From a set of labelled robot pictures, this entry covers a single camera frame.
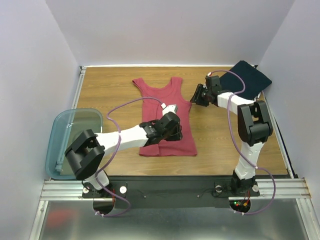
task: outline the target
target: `red tank top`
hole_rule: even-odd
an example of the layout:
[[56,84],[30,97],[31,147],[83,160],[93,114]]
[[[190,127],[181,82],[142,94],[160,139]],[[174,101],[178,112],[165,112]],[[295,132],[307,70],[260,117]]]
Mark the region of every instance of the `red tank top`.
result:
[[[182,78],[173,76],[170,82],[163,88],[148,86],[142,78],[132,80],[140,89],[143,97],[160,99],[166,105],[177,104],[177,115],[182,126],[182,140],[165,141],[146,147],[141,147],[139,154],[145,157],[151,156],[195,156],[197,149],[191,134],[189,112],[191,102],[183,99],[181,95]],[[148,122],[162,117],[160,104],[152,99],[144,99],[142,103],[142,121]]]

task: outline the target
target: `screw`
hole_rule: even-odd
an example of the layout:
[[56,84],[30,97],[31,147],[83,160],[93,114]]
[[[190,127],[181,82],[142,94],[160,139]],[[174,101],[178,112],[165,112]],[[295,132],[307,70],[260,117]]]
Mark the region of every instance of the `screw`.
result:
[[84,194],[87,194],[87,193],[89,192],[89,190],[88,190],[86,187],[84,187],[84,188],[82,189],[82,192],[83,192]]
[[258,185],[253,185],[252,186],[252,190],[254,191],[254,192],[259,192],[259,187],[258,187]]
[[219,194],[219,193],[222,193],[222,186],[220,185],[217,185],[215,186],[215,191]]

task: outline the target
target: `metal frame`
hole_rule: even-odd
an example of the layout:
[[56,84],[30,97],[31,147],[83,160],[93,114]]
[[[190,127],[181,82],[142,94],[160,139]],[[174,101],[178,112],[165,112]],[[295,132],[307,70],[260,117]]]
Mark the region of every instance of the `metal frame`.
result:
[[[77,89],[74,95],[72,109],[75,109],[78,104],[82,84],[86,74],[86,66],[80,67],[81,72]],[[306,229],[309,239],[320,239],[320,225],[316,217],[314,207],[311,202],[311,195],[308,186],[304,179],[294,178],[293,170],[289,162],[287,153],[285,151],[284,143],[282,141],[280,131],[277,126],[275,117],[269,107],[268,101],[265,98],[268,111],[270,113],[273,129],[280,147],[280,151],[287,168],[288,174],[291,178],[276,179],[276,199],[296,199],[298,209],[300,211],[304,227]],[[257,179],[259,185],[260,196],[251,197],[252,199],[270,199],[273,194],[273,183],[270,179]],[[41,236],[41,230],[45,221],[45,216],[49,201],[92,201],[92,199],[82,198],[83,186],[80,181],[45,181],[41,191],[40,201],[32,226],[30,240],[37,240]],[[230,197],[229,200],[237,200],[237,197]],[[112,201],[111,198],[95,200]]]
[[[271,179],[257,179],[260,196],[251,199],[271,199],[274,185]],[[304,179],[275,179],[275,199],[310,199],[311,195]],[[40,196],[40,201],[92,201],[82,198],[83,185],[81,181],[45,181]],[[243,197],[229,197],[229,200],[241,200]],[[95,201],[112,201],[112,198],[96,198]]]

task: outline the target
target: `cable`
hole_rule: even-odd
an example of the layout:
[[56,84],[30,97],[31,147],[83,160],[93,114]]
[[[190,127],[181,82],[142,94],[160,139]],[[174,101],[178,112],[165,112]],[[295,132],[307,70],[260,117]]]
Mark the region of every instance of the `cable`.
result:
[[110,111],[106,114],[106,118],[107,118],[108,120],[110,120],[111,122],[113,122],[114,125],[116,126],[116,129],[118,130],[118,133],[119,133],[119,138],[118,138],[118,142],[117,142],[117,144],[116,144],[116,146],[115,146],[115,150],[114,150],[112,156],[110,157],[110,159],[108,160],[108,162],[107,162],[105,165],[102,166],[102,168],[100,168],[98,171],[96,171],[95,177],[96,177],[97,183],[98,183],[107,193],[109,193],[109,194],[110,194],[111,196],[113,196],[113,197],[116,197],[116,198],[118,198],[118,199],[126,202],[127,205],[128,205],[128,207],[127,207],[125,210],[123,210],[123,211],[121,211],[121,212],[119,212],[119,213],[115,213],[115,214],[108,214],[108,215],[106,214],[106,215],[104,215],[104,214],[102,214],[102,213],[100,213],[100,212],[98,212],[98,211],[95,212],[96,215],[102,216],[102,217],[104,217],[104,218],[120,216],[120,215],[126,213],[127,211],[129,211],[129,209],[131,208],[131,203],[130,203],[127,199],[125,199],[125,198],[123,198],[123,197],[115,194],[114,192],[110,191],[109,189],[107,189],[105,186],[102,185],[102,183],[99,181],[99,178],[97,177],[98,174],[99,174],[100,172],[102,172],[102,171],[111,163],[111,161],[115,158],[115,156],[116,156],[116,154],[117,154],[117,152],[118,152],[118,150],[119,150],[120,143],[121,143],[121,136],[120,136],[121,129],[120,129],[120,126],[119,126],[119,124],[118,124],[114,119],[112,119],[111,117],[109,117],[109,115],[110,115],[113,111],[115,111],[115,110],[117,110],[117,109],[119,109],[119,108],[122,108],[122,107],[124,107],[124,106],[126,106],[126,105],[128,105],[128,104],[132,104],[132,103],[134,103],[134,102],[137,102],[137,101],[140,101],[140,100],[143,100],[143,99],[153,99],[153,100],[158,101],[161,105],[163,104],[162,101],[160,101],[159,99],[157,99],[157,98],[155,98],[155,97],[144,96],[144,97],[140,97],[140,98],[138,98],[138,99],[132,100],[132,101],[128,101],[128,102],[126,102],[126,103],[124,103],[124,104],[121,104],[121,105],[119,105],[119,106],[116,106],[114,109],[110,110]]
[[236,143],[236,140],[235,140],[235,136],[234,136],[234,133],[232,131],[232,126],[231,126],[231,120],[230,120],[230,105],[231,105],[231,98],[235,95],[235,94],[241,94],[243,93],[245,90],[246,90],[246,84],[244,82],[244,80],[237,74],[235,74],[234,72],[232,71],[228,71],[228,70],[217,70],[217,71],[213,71],[213,72],[209,72],[207,74],[207,76],[211,76],[213,73],[217,73],[217,72],[225,72],[225,73],[230,73],[234,76],[236,76],[242,83],[243,85],[243,89],[241,91],[237,91],[237,92],[234,92],[232,95],[230,95],[229,99],[228,99],[228,103],[227,103],[227,108],[226,108],[226,112],[227,112],[227,118],[228,118],[228,125],[229,125],[229,131],[230,131],[230,135],[231,135],[231,139],[232,139],[232,142],[233,142],[233,145],[236,149],[236,151],[240,154],[240,156],[250,165],[252,166],[253,168],[257,169],[257,170],[263,170],[265,171],[271,178],[272,180],[272,183],[273,183],[273,194],[272,194],[272,198],[271,200],[269,201],[269,203],[261,208],[260,210],[257,210],[257,211],[253,211],[253,212],[239,212],[239,211],[234,211],[234,213],[239,213],[239,214],[242,214],[242,215],[255,215],[255,214],[259,214],[261,212],[263,212],[264,210],[266,210],[268,207],[270,207],[270,205],[273,203],[274,199],[275,199],[275,196],[276,196],[276,181],[275,181],[275,178],[274,176],[272,176],[272,174],[264,167],[258,167],[256,165],[254,165],[252,162],[250,162],[249,159],[246,158],[245,155],[243,155],[243,153],[241,152],[241,150],[239,149],[237,143]]

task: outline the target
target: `white panel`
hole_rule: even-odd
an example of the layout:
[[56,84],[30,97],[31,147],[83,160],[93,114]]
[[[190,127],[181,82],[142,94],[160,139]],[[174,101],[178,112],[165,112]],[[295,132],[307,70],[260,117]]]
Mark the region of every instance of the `white panel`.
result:
[[53,121],[78,64],[44,0],[0,2],[0,238],[29,239]]
[[46,0],[81,65],[257,64],[293,0]]
[[273,82],[265,91],[293,169],[305,177],[320,218],[320,1],[297,0],[259,69]]

